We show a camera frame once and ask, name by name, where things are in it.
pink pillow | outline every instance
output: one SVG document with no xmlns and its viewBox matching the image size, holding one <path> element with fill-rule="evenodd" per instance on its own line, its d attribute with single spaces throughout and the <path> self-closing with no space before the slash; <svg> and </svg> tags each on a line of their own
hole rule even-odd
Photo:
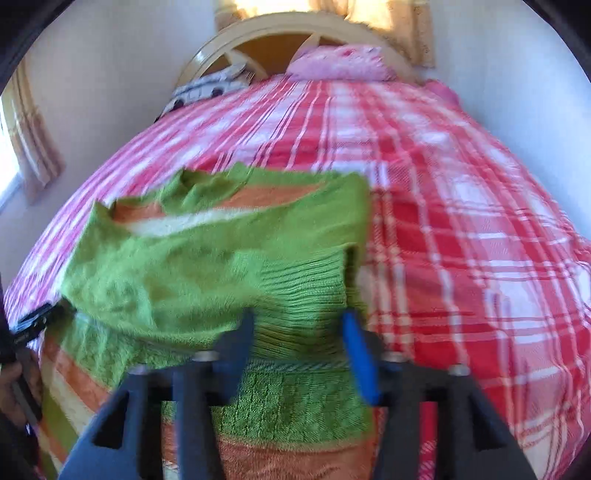
<svg viewBox="0 0 591 480">
<path fill-rule="evenodd" d="M 293 80 L 386 82 L 396 77 L 385 64 L 382 49 L 373 45 L 316 47 L 292 61 L 286 73 Z"/>
<path fill-rule="evenodd" d="M 442 98 L 446 102 L 451 103 L 453 106 L 461 108 L 460 98 L 458 97 L 457 93 L 449 88 L 445 83 L 440 82 L 439 80 L 427 80 L 424 88 L 425 90 L 428 90 L 429 92 L 434 93 L 438 97 Z"/>
</svg>

curved wooden headboard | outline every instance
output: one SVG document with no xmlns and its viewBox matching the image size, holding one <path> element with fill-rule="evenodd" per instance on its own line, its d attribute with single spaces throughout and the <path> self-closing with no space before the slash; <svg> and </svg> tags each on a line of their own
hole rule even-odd
<svg viewBox="0 0 591 480">
<path fill-rule="evenodd" d="M 382 47 L 384 60 L 400 80 L 418 82 L 412 65 L 365 25 L 326 12 L 286 12 L 261 15 L 224 28 L 193 57 L 177 86 L 242 62 L 255 72 L 257 81 L 285 73 L 294 53 L 304 43 L 311 46 L 363 43 Z"/>
</svg>

wall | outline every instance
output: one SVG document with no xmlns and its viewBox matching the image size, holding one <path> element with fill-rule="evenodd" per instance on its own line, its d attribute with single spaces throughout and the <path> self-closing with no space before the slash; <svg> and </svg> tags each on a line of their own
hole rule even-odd
<svg viewBox="0 0 591 480">
<path fill-rule="evenodd" d="M 521 0 L 431 0 L 436 76 L 591 238 L 591 83 Z"/>
<path fill-rule="evenodd" d="M 0 212 L 5 285 L 70 195 L 154 121 L 214 34 L 208 0 L 76 0 L 42 33 L 28 73 L 66 170 L 36 205 L 18 192 Z"/>
</svg>

red and white plaid bedspread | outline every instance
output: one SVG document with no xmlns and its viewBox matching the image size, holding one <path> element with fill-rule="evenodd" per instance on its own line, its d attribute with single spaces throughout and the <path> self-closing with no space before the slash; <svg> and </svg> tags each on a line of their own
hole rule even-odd
<svg viewBox="0 0 591 480">
<path fill-rule="evenodd" d="M 560 476 L 591 431 L 591 248 L 505 147 L 408 85 L 276 77 L 166 116 L 49 224 L 8 289 L 10 318 L 56 298 L 93 201 L 237 161 L 364 174 L 370 327 L 419 364 L 468 364 L 538 477 Z"/>
</svg>

human hand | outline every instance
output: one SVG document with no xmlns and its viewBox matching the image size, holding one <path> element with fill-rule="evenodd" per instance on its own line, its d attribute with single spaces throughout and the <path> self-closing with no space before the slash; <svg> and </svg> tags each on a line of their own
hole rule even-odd
<svg viewBox="0 0 591 480">
<path fill-rule="evenodd" d="M 41 404 L 43 383 L 41 382 L 41 370 L 39 369 L 39 358 L 33 350 L 29 350 L 31 355 L 31 367 L 27 372 L 27 383 L 35 400 Z M 16 362 L 14 364 L 2 365 L 0 368 L 0 411 L 6 415 L 8 420 L 14 423 L 18 428 L 24 428 L 27 425 L 27 418 L 17 399 L 12 393 L 10 384 L 18 379 L 22 374 L 22 366 Z"/>
</svg>

